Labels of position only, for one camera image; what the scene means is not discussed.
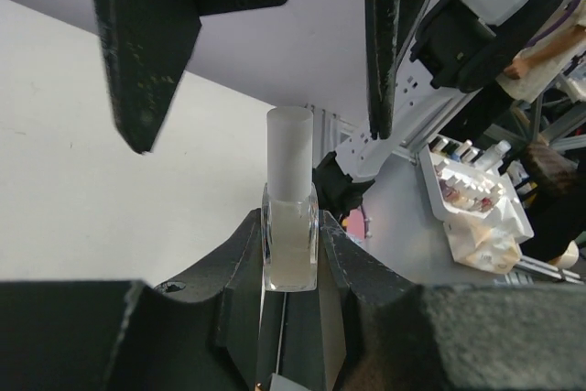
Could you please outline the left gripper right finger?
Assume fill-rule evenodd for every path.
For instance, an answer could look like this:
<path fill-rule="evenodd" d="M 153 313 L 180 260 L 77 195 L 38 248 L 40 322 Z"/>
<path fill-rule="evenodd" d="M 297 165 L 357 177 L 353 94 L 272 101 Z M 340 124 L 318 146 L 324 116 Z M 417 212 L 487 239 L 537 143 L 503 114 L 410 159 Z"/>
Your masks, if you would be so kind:
<path fill-rule="evenodd" d="M 585 290 L 421 285 L 353 242 L 328 212 L 320 239 L 342 296 L 344 390 L 582 390 Z"/>

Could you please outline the clear nail polish bottle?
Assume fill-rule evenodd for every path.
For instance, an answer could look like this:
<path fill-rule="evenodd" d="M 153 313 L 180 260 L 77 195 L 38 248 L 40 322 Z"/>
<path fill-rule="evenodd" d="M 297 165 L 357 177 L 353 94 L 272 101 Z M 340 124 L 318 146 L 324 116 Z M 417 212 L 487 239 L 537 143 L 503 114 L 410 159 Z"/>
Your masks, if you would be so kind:
<path fill-rule="evenodd" d="M 301 292 L 317 287 L 319 206 L 315 190 L 303 201 L 279 201 L 264 188 L 261 237 L 265 290 Z"/>

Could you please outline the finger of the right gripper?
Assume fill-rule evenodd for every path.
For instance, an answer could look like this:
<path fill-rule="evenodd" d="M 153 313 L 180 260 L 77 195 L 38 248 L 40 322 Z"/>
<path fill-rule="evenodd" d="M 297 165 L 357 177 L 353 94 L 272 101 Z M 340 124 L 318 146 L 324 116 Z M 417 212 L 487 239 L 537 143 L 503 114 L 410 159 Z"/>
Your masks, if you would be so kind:
<path fill-rule="evenodd" d="M 201 20 L 193 0 L 93 0 L 114 124 L 137 154 L 152 150 Z"/>

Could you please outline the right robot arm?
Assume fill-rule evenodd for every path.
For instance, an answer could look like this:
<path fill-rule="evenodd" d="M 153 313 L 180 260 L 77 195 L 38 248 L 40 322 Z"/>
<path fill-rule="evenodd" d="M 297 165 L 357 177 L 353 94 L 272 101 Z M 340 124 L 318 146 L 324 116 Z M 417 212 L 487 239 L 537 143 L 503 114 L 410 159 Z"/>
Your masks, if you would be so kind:
<path fill-rule="evenodd" d="M 114 123 L 130 148 L 155 144 L 204 16 L 286 1 L 92 0 Z M 311 171 L 320 207 L 348 215 L 391 152 L 545 36 L 561 1 L 364 0 L 368 123 Z"/>

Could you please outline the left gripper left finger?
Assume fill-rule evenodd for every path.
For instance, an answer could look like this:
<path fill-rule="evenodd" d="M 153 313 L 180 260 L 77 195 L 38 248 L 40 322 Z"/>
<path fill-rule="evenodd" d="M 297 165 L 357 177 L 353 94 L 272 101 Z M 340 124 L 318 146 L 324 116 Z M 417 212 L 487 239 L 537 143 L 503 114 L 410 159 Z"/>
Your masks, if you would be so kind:
<path fill-rule="evenodd" d="M 7 281 L 4 390 L 251 390 L 260 213 L 157 287 L 137 280 Z"/>

